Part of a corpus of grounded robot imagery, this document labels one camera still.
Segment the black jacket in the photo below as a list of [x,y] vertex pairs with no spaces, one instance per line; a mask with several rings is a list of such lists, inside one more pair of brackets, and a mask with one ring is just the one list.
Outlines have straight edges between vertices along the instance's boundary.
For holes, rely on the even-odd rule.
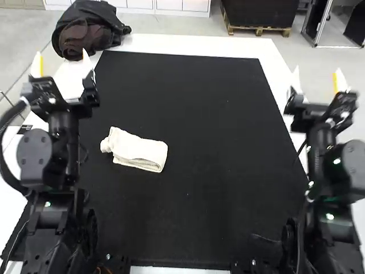
[[82,59],[82,48],[94,55],[96,50],[120,45],[121,36],[131,31],[108,2],[76,0],[57,22],[52,45],[59,56],[78,61]]

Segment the black rubber mat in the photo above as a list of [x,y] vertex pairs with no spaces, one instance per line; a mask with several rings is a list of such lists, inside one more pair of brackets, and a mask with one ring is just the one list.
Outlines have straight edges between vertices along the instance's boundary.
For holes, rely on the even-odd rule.
[[[259,60],[106,51],[96,82],[79,185],[96,209],[100,254],[229,268],[252,257],[251,233],[280,238],[306,177]],[[111,126],[166,142],[163,172],[113,164],[100,152]]]

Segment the white towel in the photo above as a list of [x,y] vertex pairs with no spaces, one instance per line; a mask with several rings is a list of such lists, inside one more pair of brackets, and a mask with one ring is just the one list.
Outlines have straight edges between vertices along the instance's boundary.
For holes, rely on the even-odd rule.
[[113,152],[113,163],[158,173],[165,166],[167,148],[164,142],[142,139],[117,127],[111,127],[100,143],[102,153]]

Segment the black box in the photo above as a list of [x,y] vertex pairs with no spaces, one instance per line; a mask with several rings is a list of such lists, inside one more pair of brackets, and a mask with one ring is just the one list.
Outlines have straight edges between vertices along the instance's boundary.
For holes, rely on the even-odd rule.
[[299,0],[222,0],[232,26],[289,28]]

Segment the wooden pallet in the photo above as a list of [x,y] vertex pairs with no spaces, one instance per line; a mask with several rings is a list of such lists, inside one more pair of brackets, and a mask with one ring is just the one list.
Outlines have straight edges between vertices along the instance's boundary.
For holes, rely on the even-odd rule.
[[285,29],[280,27],[246,27],[246,26],[232,26],[229,23],[227,13],[223,7],[223,4],[221,4],[221,10],[223,14],[223,20],[226,25],[227,31],[229,35],[233,35],[235,30],[255,30],[256,36],[261,36],[262,32],[264,30],[276,30],[276,31],[282,31],[283,37],[287,38],[290,36],[291,27],[287,27]]

